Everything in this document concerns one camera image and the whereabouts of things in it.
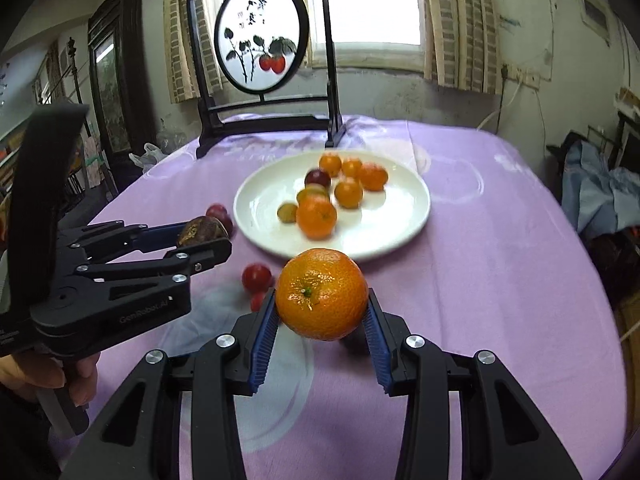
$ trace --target plastic bag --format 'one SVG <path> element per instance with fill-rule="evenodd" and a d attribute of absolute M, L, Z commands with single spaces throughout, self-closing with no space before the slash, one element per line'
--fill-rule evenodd
<path fill-rule="evenodd" d="M 184 132 L 177 130 L 175 127 L 167 128 L 163 119 L 160 119 L 160 123 L 162 127 L 156 134 L 156 141 L 160 145 L 163 153 L 170 155 L 187 143 L 187 135 Z"/>
<path fill-rule="evenodd" d="M 166 158 L 166 155 L 155 144 L 146 142 L 144 155 L 129 153 L 129 158 L 137 167 L 142 168 L 142 173 L 146 173 L 158 162 Z"/>

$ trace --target clothing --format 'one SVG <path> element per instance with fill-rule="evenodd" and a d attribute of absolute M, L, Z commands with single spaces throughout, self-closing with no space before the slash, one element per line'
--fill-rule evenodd
<path fill-rule="evenodd" d="M 0 478 L 57 480 L 58 462 L 49 448 L 50 423 L 39 404 L 0 384 Z"/>

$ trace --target blue cloth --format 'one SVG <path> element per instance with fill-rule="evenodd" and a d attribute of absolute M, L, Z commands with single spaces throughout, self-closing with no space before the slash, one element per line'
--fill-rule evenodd
<path fill-rule="evenodd" d="M 640 225 L 640 176 L 609 171 L 596 146 L 576 142 L 564 162 L 562 209 L 587 240 Z"/>

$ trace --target curtain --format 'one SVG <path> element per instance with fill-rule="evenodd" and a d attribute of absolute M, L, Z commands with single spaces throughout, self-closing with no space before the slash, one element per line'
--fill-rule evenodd
<path fill-rule="evenodd" d="M 220 72 L 212 47 L 212 27 L 206 17 L 203 0 L 196 1 L 196 23 L 209 93 L 222 89 Z M 199 97 L 187 20 L 187 0 L 164 0 L 164 50 L 169 95 L 172 103 Z"/>
<path fill-rule="evenodd" d="M 55 103 L 65 98 L 65 91 L 62 88 L 62 74 L 60 73 L 60 56 L 58 53 L 58 40 L 49 45 L 45 58 L 45 70 L 49 81 L 49 95 L 51 102 Z"/>
<path fill-rule="evenodd" d="M 440 86 L 502 92 L 497 17 L 493 0 L 427 0 L 424 77 Z"/>

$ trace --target metal screw head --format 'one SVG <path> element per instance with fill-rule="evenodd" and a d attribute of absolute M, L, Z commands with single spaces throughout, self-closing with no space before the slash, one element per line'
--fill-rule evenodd
<path fill-rule="evenodd" d="M 159 350 L 152 350 L 145 355 L 145 361 L 151 365 L 159 363 L 162 361 L 163 355 Z"/>
<path fill-rule="evenodd" d="M 478 361 L 483 365 L 491 365 L 495 363 L 495 355 L 493 352 L 489 352 L 488 350 L 482 350 L 478 353 Z"/>
<path fill-rule="evenodd" d="M 411 348 L 420 348 L 421 346 L 424 346 L 424 338 L 421 335 L 411 335 L 404 341 L 407 343 L 407 346 L 410 346 Z"/>
<path fill-rule="evenodd" d="M 218 338 L 216 339 L 216 345 L 218 345 L 220 348 L 227 348 L 228 346 L 231 346 L 235 342 L 236 342 L 236 338 L 233 337 L 231 334 L 219 335 Z"/>

